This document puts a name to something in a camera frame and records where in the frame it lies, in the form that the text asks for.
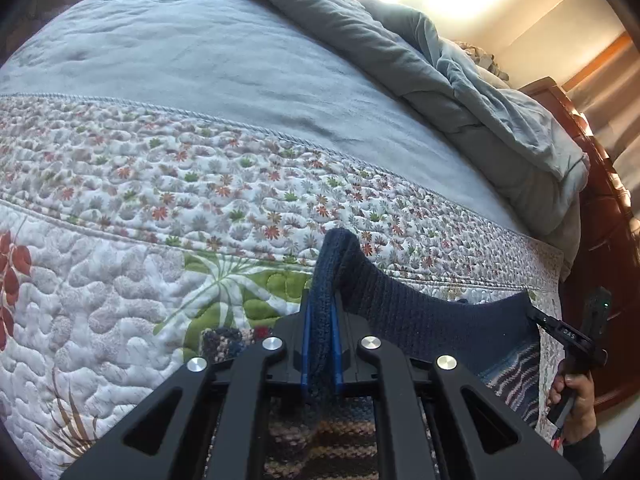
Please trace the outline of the person's right hand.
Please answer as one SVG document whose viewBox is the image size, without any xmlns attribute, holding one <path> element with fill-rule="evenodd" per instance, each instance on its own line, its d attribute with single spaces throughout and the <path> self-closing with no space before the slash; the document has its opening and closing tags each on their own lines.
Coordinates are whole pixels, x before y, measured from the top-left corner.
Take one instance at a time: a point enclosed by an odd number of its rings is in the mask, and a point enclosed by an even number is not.
<svg viewBox="0 0 640 480">
<path fill-rule="evenodd" d="M 549 389 L 547 405 L 558 404 L 564 391 L 571 391 L 575 399 L 570 414 L 566 416 L 561 434 L 565 443 L 575 444 L 589 437 L 597 429 L 591 373 L 570 373 L 568 365 L 562 361 Z"/>
</svg>

